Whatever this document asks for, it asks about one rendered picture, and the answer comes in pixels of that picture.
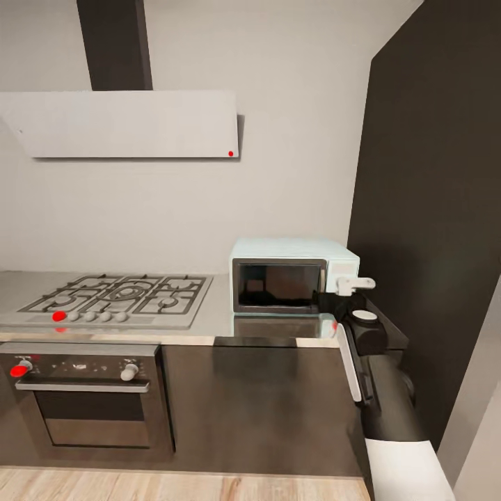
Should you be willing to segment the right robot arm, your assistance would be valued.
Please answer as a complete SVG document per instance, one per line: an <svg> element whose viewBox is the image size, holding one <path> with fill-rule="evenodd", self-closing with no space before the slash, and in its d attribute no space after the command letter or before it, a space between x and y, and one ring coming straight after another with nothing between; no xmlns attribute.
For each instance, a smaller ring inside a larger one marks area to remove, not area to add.
<svg viewBox="0 0 501 501"><path fill-rule="evenodd" d="M375 501L457 501L424 425L414 410L415 391L396 366L378 315L365 308L359 289L371 278L340 277L335 293L312 291L318 313L333 314L337 340L355 405L360 407Z"/></svg>

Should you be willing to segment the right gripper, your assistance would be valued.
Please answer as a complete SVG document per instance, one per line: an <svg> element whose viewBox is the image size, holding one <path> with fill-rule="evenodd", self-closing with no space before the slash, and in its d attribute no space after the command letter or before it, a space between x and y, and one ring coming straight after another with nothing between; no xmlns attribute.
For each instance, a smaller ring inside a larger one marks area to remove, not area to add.
<svg viewBox="0 0 501 501"><path fill-rule="evenodd" d="M352 292L351 295L336 294L329 292L320 292L316 290L312 291L312 304L318 306L318 313L321 314L333 314L336 318L336 310L346 303L352 303L359 306L365 307L366 296L361 292Z"/></svg>

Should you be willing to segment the microwave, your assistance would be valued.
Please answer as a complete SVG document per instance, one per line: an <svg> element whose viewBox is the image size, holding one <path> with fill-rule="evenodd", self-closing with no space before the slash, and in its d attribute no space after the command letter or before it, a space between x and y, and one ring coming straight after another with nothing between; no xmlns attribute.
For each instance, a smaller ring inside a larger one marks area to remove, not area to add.
<svg viewBox="0 0 501 501"><path fill-rule="evenodd" d="M238 238L229 261L233 314L319 314L312 291L335 293L337 278L357 278L360 267L327 238Z"/></svg>

